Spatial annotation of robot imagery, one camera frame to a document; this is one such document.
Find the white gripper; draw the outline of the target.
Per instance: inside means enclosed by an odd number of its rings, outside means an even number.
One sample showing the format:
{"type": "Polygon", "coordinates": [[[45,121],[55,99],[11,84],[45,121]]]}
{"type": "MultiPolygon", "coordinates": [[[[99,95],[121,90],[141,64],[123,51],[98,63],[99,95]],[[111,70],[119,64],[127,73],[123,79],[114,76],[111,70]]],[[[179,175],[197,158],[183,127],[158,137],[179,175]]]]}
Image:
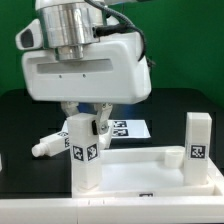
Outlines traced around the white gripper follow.
{"type": "Polygon", "coordinates": [[[77,102],[96,103],[97,131],[105,134],[112,104],[135,104],[151,92],[149,68],[140,52],[137,33],[103,37],[85,46],[80,60],[58,61],[52,50],[26,52],[22,67],[27,90],[35,100],[64,101],[61,109],[67,117],[79,113],[77,102]]]}

